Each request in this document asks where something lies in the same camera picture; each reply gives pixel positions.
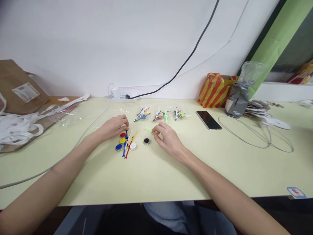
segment light green desk surface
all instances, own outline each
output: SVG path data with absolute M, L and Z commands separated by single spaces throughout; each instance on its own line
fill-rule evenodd
M 285 153 L 274 147 L 260 149 L 248 145 L 225 129 L 209 131 L 195 113 L 204 110 L 196 101 L 141 99 L 136 103 L 111 103 L 108 111 L 87 132 L 92 133 L 107 119 L 124 113 L 130 121 L 130 129 L 138 131 L 134 140 L 137 149 L 129 151 L 128 159 L 124 159 L 122 153 L 114 149 L 119 137 L 100 145 L 59 205 L 210 199 L 193 174 L 168 156 L 145 130 L 146 126 L 154 127 L 152 119 L 133 122 L 140 105 L 151 105 L 154 111 L 158 105 L 174 107 L 177 103 L 183 103 L 185 111 L 192 115 L 188 119 L 169 121 L 183 144 L 248 196 L 289 195 L 286 187 L 297 187 L 307 197 L 313 197 L 313 110 L 284 103 L 285 108 L 272 107 L 269 111 L 291 126 L 291 130 L 280 129 L 295 148 L 294 153 Z M 0 154 L 0 185 L 33 176 L 55 164 L 73 148 L 85 129 L 108 105 L 105 98 L 90 98 L 75 111 L 82 121 L 68 127 L 55 124 L 21 150 Z M 223 109 L 205 110 L 216 120 L 225 115 Z M 255 121 L 247 117 L 240 120 L 261 131 Z M 225 118 L 223 123 L 255 145 L 266 146 L 242 124 L 230 118 Z M 278 147 L 290 149 L 279 135 L 273 136 Z M 144 138 L 150 138 L 152 143 L 144 145 Z M 5 208 L 35 180 L 0 190 L 0 208 Z

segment white wall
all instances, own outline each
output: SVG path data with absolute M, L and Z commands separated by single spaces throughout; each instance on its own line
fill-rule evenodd
M 196 99 L 207 73 L 235 75 L 278 1 L 220 0 L 186 68 L 148 97 Z M 110 82 L 161 84 L 188 57 L 214 5 L 213 0 L 1 1 L 0 59 L 14 59 L 36 73 L 49 95 L 106 96 Z M 122 91 L 138 95 L 155 88 Z
M 253 99 L 271 102 L 296 102 L 313 100 L 313 84 L 289 84 L 280 82 L 263 82 Z

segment gray cable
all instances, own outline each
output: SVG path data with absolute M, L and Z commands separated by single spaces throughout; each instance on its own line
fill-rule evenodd
M 110 85 L 111 85 L 111 84 L 114 85 L 114 83 L 110 83 L 109 86 L 108 86 L 108 98 L 109 98 L 109 88 L 110 88 Z M 76 144 L 75 144 L 75 146 L 72 148 L 72 150 L 78 145 L 78 143 L 81 141 L 81 139 L 83 138 L 83 136 L 86 134 L 87 130 L 89 130 L 89 128 L 90 128 L 90 127 L 108 110 L 109 107 L 110 107 L 110 102 L 109 102 L 108 107 L 103 111 L 103 113 L 100 114 L 100 116 L 99 116 L 96 120 L 94 120 L 94 121 L 90 124 L 89 127 L 87 127 L 87 129 L 86 129 L 86 130 L 84 131 L 84 133 L 81 135 L 81 137 L 80 137 L 79 140 L 76 142 Z M 24 182 L 26 182 L 26 181 L 32 180 L 32 179 L 34 179 L 34 178 L 36 178 L 36 177 L 38 177 L 38 176 L 40 176 L 40 175 L 46 173 L 47 171 L 51 170 L 51 169 L 52 169 L 55 165 L 57 165 L 61 160 L 59 160 L 56 164 L 54 164 L 53 166 L 49 167 L 48 169 L 44 170 L 43 172 L 41 172 L 41 173 L 39 173 L 39 174 L 37 174 L 37 175 L 34 175 L 34 176 L 32 176 L 32 177 L 29 177 L 29 178 L 27 178 L 27 179 L 20 180 L 20 181 L 14 182 L 14 183 L 9 183 L 9 184 L 1 185 L 1 186 L 0 186 L 0 189 L 8 188 L 8 187 L 11 187 L 11 186 L 14 186 L 14 185 L 18 185 L 18 184 L 24 183 Z
M 226 127 L 226 126 L 221 122 L 221 118 L 232 118 L 232 119 L 234 119 L 234 120 L 236 120 L 236 121 L 238 121 L 238 122 L 241 122 L 241 123 L 244 124 L 249 130 L 251 130 L 252 132 L 254 132 L 254 134 L 255 134 L 256 136 L 258 136 L 260 139 L 262 139 L 263 141 L 265 141 L 266 143 L 268 143 L 268 145 L 267 145 L 266 147 L 256 146 L 256 145 L 254 145 L 254 144 L 251 144 L 251 143 L 249 143 L 249 142 L 243 140 L 242 138 L 240 138 L 239 136 L 237 136 L 234 132 L 232 132 L 228 127 Z M 240 121 L 240 120 L 238 120 L 238 119 L 235 119 L 235 118 L 233 118 L 233 117 L 230 117 L 230 116 L 220 116 L 220 117 L 218 117 L 218 121 L 219 121 L 219 123 L 220 123 L 227 131 L 229 131 L 230 133 L 232 133 L 232 134 L 233 134 L 234 136 L 236 136 L 237 138 L 241 139 L 243 142 L 245 142 L 245 143 L 247 143 L 247 144 L 250 144 L 250 145 L 252 145 L 252 146 L 254 146 L 254 147 L 261 148 L 261 149 L 267 149 L 267 148 L 269 148 L 269 147 L 272 145 L 273 147 L 275 147 L 275 148 L 277 148 L 277 149 L 279 149 L 279 150 L 281 150 L 281 151 L 283 151 L 283 152 L 292 153 L 292 152 L 294 151 L 294 147 L 293 147 L 292 142 L 291 142 L 286 136 L 284 136 L 279 130 L 277 130 L 276 128 L 274 128 L 274 127 L 272 127 L 272 126 L 270 126 L 270 125 L 265 124 L 266 127 L 267 127 L 267 130 L 268 130 L 269 136 L 270 136 L 270 138 L 268 139 L 268 138 L 266 137 L 266 135 L 265 135 L 265 137 L 264 137 L 262 134 L 260 134 L 258 131 L 256 131 L 256 130 L 253 129 L 252 127 L 248 126 L 248 125 L 245 124 L 244 122 L 242 122 L 242 121 Z M 285 137 L 286 140 L 288 140 L 289 143 L 288 143 L 287 141 L 286 141 L 286 143 L 291 147 L 291 151 L 286 151 L 286 150 L 280 149 L 280 148 L 278 148 L 275 144 L 272 143 L 272 134 L 271 134 L 270 128 L 274 129 L 275 131 L 277 131 L 278 133 L 280 133 L 283 137 Z

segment blue cap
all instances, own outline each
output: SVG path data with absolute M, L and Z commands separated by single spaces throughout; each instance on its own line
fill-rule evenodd
M 119 145 L 117 145 L 117 146 L 115 147 L 115 149 L 116 149 L 116 150 L 120 150 L 122 147 L 123 147 L 123 146 L 122 146 L 121 144 L 119 144 Z

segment jeans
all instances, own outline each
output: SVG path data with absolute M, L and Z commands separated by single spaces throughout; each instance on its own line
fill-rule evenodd
M 220 211 L 195 206 L 193 201 L 143 203 L 147 213 L 174 232 L 191 235 L 237 235 Z

